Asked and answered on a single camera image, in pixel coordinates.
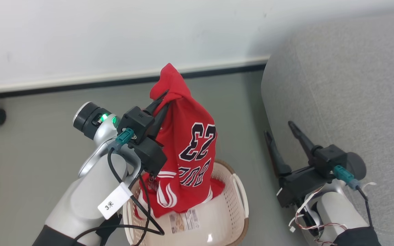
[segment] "laundry basket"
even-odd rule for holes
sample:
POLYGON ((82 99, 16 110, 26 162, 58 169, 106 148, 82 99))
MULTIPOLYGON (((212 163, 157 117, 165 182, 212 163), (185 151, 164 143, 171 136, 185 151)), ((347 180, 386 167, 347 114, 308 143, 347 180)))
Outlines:
MULTIPOLYGON (((147 233, 142 246, 235 246, 244 239, 249 227, 249 204, 246 191, 239 177, 224 161, 215 160, 212 177, 225 184, 223 193, 205 204, 199 204, 184 214, 171 212, 156 219, 165 235, 147 233), (187 224, 187 228, 176 222, 187 224)), ((138 197, 139 182, 132 193, 138 197)), ((136 205, 128 201, 122 209, 124 224, 145 226, 146 220, 135 215, 136 205)), ((142 236, 141 230, 125 228, 130 245, 136 244, 142 236)))

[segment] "white tag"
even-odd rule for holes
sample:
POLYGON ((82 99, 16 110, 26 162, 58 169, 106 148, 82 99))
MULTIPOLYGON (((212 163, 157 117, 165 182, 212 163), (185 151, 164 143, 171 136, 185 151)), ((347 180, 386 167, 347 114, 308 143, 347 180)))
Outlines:
POLYGON ((177 232, 191 231, 200 228, 200 222, 197 217, 195 208, 189 209, 185 213, 177 214, 173 213, 169 215, 171 232, 176 234, 177 232))
POLYGON ((100 205, 98 205, 98 210, 100 210, 105 219, 109 219, 132 195, 132 192, 122 182, 102 203, 100 203, 100 205))

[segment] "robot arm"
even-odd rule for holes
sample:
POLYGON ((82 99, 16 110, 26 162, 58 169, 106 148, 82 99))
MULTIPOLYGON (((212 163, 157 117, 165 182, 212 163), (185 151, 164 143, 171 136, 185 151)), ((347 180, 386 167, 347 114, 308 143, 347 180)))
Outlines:
POLYGON ((308 230, 315 241, 323 245, 380 246, 373 230, 367 197, 358 181, 366 176, 366 165, 361 157, 346 153, 335 145, 326 148, 314 145, 294 122, 290 121, 289 127, 308 156, 308 166, 297 171, 291 171, 284 163, 270 133, 264 134, 279 178, 278 201, 282 207, 296 207, 297 210, 291 223, 297 223, 302 217, 306 226, 298 224, 300 228, 308 230), (344 184, 358 190, 365 199, 369 223, 345 196, 341 188, 344 184))
MULTIPOLYGON (((105 243, 114 228, 86 234, 77 242, 75 238, 89 229, 105 224, 118 225, 121 221, 116 213, 105 220, 98 209, 118 186, 107 160, 108 150, 115 149, 111 163, 128 187, 128 193, 143 170, 156 176, 166 162, 162 146, 154 141, 168 110, 165 106, 156 117, 152 115, 161 100, 154 101, 146 109, 133 107, 124 114, 123 120, 92 102, 78 110, 73 125, 94 140, 97 149, 81 167, 79 179, 70 185, 46 219, 33 246, 99 246, 105 243), (117 135, 126 128, 131 128, 134 136, 117 149, 117 135)), ((105 209, 112 209, 114 205, 117 206, 108 204, 105 209)))

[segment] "wire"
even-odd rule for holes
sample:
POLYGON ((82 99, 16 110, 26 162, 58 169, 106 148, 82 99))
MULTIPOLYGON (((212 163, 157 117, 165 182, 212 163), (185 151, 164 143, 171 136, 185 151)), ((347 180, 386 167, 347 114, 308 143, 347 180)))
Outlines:
POLYGON ((122 182, 124 182, 124 181, 123 181, 122 178, 118 175, 118 173, 116 172, 116 170, 115 170, 115 168, 114 168, 114 165, 112 164, 111 156, 112 156, 112 153, 114 152, 114 150, 115 150, 114 148, 110 148, 109 152, 107 153, 107 163, 109 164, 110 170, 112 171, 112 174, 114 174, 115 179, 116 179, 119 183, 122 183, 122 182))
POLYGON ((325 245, 325 243, 329 243, 329 245, 331 246, 331 245, 334 245, 334 246, 336 246, 337 244, 336 243, 334 243, 334 242, 331 242, 331 241, 320 241, 319 239, 314 239, 314 241, 316 242, 316 243, 321 243, 321 245, 320 246, 323 246, 323 245, 325 245))
MULTIPOLYGON (((148 213, 151 214, 152 213, 152 209, 150 207, 150 198, 148 197, 148 190, 147 190, 147 186, 145 186, 144 181, 142 180, 142 176, 139 174, 139 180, 142 183, 142 187, 144 188, 144 193, 145 196, 147 197, 147 209, 148 209, 148 213)), ((150 224, 150 220, 147 218, 147 222, 145 223, 145 229, 148 228, 148 224, 150 224)), ((139 246, 142 241, 145 238, 145 235, 147 234, 147 230, 144 230, 144 232, 142 233, 141 239, 139 239, 139 241, 134 245, 134 246, 139 246)))
POLYGON ((370 215, 370 208, 369 208, 369 199, 367 198, 366 194, 364 194, 363 190, 359 186, 357 186, 356 188, 360 192, 361 196, 364 198, 364 201, 366 202, 366 210, 367 210, 367 218, 369 218, 369 226, 373 228, 372 216, 370 215))
POLYGON ((363 185, 362 187, 361 187, 361 190, 364 192, 364 194, 367 196, 367 193, 366 193, 366 186, 368 186, 368 185, 377 185, 377 183, 375 183, 375 182, 368 182, 367 184, 365 184, 365 185, 363 185))
POLYGON ((317 190, 313 191, 311 193, 311 195, 305 199, 305 202, 297 209, 296 214, 294 215, 294 218, 290 221, 289 223, 289 227, 291 226, 291 223, 294 221, 296 223, 297 226, 299 226, 300 229, 302 230, 312 230, 312 229, 319 229, 322 227, 326 227, 326 226, 340 226, 341 228, 343 228, 344 230, 347 230, 347 226, 344 224, 338 224, 338 223, 328 223, 328 224, 320 224, 320 225, 313 225, 313 226, 303 226, 299 223, 298 218, 300 218, 301 216, 303 216, 300 212, 305 208, 305 206, 308 204, 308 202, 311 201, 311 199, 313 199, 313 197, 319 193, 324 186, 318 188, 317 190))
POLYGON ((139 169, 139 172, 138 172, 138 175, 136 175, 136 177, 132 180, 132 182, 130 183, 130 185, 129 185, 129 189, 132 189, 133 188, 133 185, 136 183, 136 181, 137 181, 137 177, 138 176, 141 176, 142 175, 142 172, 143 172, 144 170, 142 169, 142 168, 140 168, 139 169))
MULTIPOLYGON (((116 172, 116 170, 114 168, 114 165, 112 164, 111 155, 113 152, 114 152, 114 148, 110 148, 109 152, 107 153, 107 162, 108 162, 110 170, 114 174, 116 180, 119 183, 122 183, 123 182, 122 178, 119 177, 118 173, 116 172)), ((141 209, 142 213, 144 213, 144 215, 147 216, 147 219, 153 223, 153 225, 156 227, 156 229, 159 230, 159 232, 161 233, 160 235, 165 235, 165 232, 162 229, 162 227, 155 221, 155 219, 153 219, 152 215, 147 212, 147 210, 144 208, 144 206, 142 206, 141 203, 139 203, 138 199, 136 199, 135 196, 131 196, 130 199, 132 199, 132 201, 136 204, 136 206, 139 207, 139 209, 141 209)))
MULTIPOLYGON (((116 180, 119 183, 122 183, 123 180, 122 180, 121 177, 119 177, 119 175, 116 172, 116 170, 114 168, 114 165, 112 164, 112 161, 111 161, 111 155, 112 155, 113 152, 114 152, 114 148, 111 148, 109 150, 109 152, 107 153, 107 162, 108 162, 110 170, 111 170, 112 174, 114 175, 114 177, 116 178, 116 180)), ((80 235, 75 237, 73 245, 76 244, 77 241, 80 238, 82 238, 84 235, 86 235, 88 233, 95 232, 95 231, 101 230, 101 229, 108 229, 108 228, 132 228, 132 229, 137 229, 137 230, 143 230, 144 232, 142 233, 141 239, 138 241, 138 243, 135 246, 139 246, 142 243, 142 241, 144 240, 144 237, 147 234, 147 232, 151 232, 151 233, 154 233, 154 234, 157 234, 157 235, 162 235, 162 236, 165 235, 165 232, 162 229, 162 227, 151 216, 152 209, 150 207, 150 198, 148 197, 147 186, 145 185, 144 181, 142 180, 141 173, 142 172, 139 172, 138 176, 139 176, 139 180, 141 180, 141 182, 142 182, 142 187, 144 189, 145 196, 147 197, 147 208, 148 208, 148 211, 145 210, 145 208, 141 205, 141 203, 136 199, 135 196, 131 196, 130 198, 136 204, 136 206, 139 207, 139 209, 141 209, 141 211, 144 213, 144 215, 147 216, 147 222, 145 223, 145 227, 131 225, 131 224, 114 224, 114 225, 105 225, 105 226, 94 227, 94 228, 91 228, 89 230, 86 230, 86 231, 80 233, 80 235), (153 223, 153 225, 156 227, 156 229, 158 229, 157 231, 148 228, 148 225, 149 225, 150 221, 153 223)))
POLYGON ((146 229, 145 227, 142 226, 137 226, 137 225, 132 225, 132 224, 112 224, 112 225, 104 225, 104 226, 98 226, 98 227, 94 227, 91 228, 89 230, 86 230, 82 233, 80 233, 80 235, 78 235, 77 237, 74 238, 74 243, 73 245, 80 239, 82 238, 84 235, 91 233, 91 232, 95 232, 97 230, 101 230, 101 229, 109 229, 109 228, 132 228, 132 229, 136 229, 136 230, 147 230, 147 232, 151 232, 157 235, 162 235, 160 232, 153 230, 153 229, 146 229))

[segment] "barcode label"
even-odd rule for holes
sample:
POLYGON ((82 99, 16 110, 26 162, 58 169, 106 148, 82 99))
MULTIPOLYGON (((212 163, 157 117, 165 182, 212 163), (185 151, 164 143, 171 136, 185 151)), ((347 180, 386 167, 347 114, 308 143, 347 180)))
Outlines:
POLYGON ((200 228, 200 222, 195 209, 189 209, 186 213, 182 214, 172 214, 169 218, 171 232, 173 234, 200 228))

